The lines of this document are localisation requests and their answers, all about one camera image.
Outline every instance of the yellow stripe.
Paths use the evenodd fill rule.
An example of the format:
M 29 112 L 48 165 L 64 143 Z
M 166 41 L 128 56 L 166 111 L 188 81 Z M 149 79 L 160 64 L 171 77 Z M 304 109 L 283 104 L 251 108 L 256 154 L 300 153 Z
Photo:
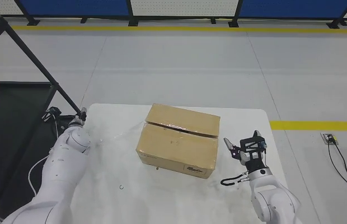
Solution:
M 347 131 L 347 122 L 270 121 L 272 130 L 340 130 Z
M 200 31 L 200 32 L 294 32 L 294 33 L 334 33 L 347 34 L 347 29 L 290 29 L 290 28 L 229 28 L 229 27 L 189 27 L 189 26 L 12 26 L 15 30 L 54 31 Z

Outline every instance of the white table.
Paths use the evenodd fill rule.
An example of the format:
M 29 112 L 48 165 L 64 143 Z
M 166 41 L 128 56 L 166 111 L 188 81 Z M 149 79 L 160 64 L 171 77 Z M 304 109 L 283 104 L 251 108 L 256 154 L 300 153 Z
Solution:
M 135 147 L 150 108 L 111 104 L 89 108 L 85 128 L 93 149 L 72 201 L 75 223 L 261 223 L 250 202 L 248 182 L 231 187 L 219 182 L 246 170 L 231 158 L 223 138 L 239 145 L 240 139 L 259 130 L 268 145 L 267 165 L 287 186 L 266 112 L 182 107 L 221 117 L 216 169 L 204 180 L 141 163 Z

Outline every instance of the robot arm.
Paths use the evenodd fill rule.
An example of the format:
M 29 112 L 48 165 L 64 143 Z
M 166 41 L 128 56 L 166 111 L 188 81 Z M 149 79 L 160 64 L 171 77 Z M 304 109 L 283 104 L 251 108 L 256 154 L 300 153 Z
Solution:
M 32 201 L 9 215 L 3 224 L 70 224 L 75 187 L 88 163 L 90 140 L 84 122 L 75 118 L 50 150 L 42 183 Z
M 263 153 L 266 152 L 264 138 L 256 130 L 252 138 L 241 140 L 241 147 L 233 145 L 228 139 L 224 139 L 233 158 L 240 160 L 246 166 L 247 171 L 235 177 L 224 179 L 224 186 L 235 185 L 249 181 L 251 187 L 251 201 L 258 218 L 262 222 L 277 224 L 301 223 L 296 212 L 300 207 L 299 200 L 272 174 L 269 167 L 263 161 Z

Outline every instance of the black mat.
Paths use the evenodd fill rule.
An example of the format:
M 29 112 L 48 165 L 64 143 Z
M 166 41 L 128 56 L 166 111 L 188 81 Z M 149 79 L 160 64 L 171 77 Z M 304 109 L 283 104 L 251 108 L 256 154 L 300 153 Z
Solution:
M 60 119 L 61 122 L 58 125 L 66 127 L 71 120 L 72 118 Z M 34 197 L 34 193 L 27 179 L 28 172 L 36 162 L 48 155 L 50 148 L 54 145 L 56 136 L 53 129 L 53 123 L 40 123 L 2 196 L 0 201 L 0 217 L 7 217 L 18 208 L 30 202 Z M 43 164 L 44 161 L 39 163 L 31 173 L 31 181 L 37 192 L 41 184 Z
M 0 82 L 0 198 L 54 93 L 49 82 Z

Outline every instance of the black cable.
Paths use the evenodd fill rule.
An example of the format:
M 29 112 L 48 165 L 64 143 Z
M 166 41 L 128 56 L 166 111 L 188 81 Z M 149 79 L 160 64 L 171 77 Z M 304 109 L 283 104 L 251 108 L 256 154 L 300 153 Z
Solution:
M 236 182 L 232 182 L 232 183 L 226 184 L 225 181 L 236 180 L 236 179 L 238 179 L 238 178 L 240 178 L 240 177 L 242 177 L 242 176 L 243 176 L 243 174 L 239 174 L 238 176 L 236 176 L 236 177 L 234 177 L 234 178 L 223 179 L 223 180 L 221 180 L 221 184 L 222 184 L 223 186 L 232 186 L 232 185 L 235 185 Z
M 346 166 L 345 159 L 344 159 L 343 155 L 341 154 L 340 149 L 339 149 L 339 147 L 336 145 L 336 143 L 334 143 L 334 146 L 335 146 L 335 147 L 336 147 L 336 149 L 338 150 L 338 152 L 339 152 L 339 154 L 340 154 L 341 158 L 343 158 L 343 162 L 344 162 L 345 171 L 346 171 L 346 173 L 347 173 L 347 166 Z
M 333 167 L 335 168 L 335 170 L 336 170 L 336 172 L 339 174 L 339 176 L 347 183 L 347 180 L 346 180 L 346 179 L 341 175 L 341 173 L 337 170 L 337 168 L 336 168 L 334 162 L 332 161 L 332 158 L 331 158 L 331 155 L 330 155 L 330 145 L 329 145 L 329 143 L 328 143 L 328 151 L 329 151 L 330 161 L 331 161 Z

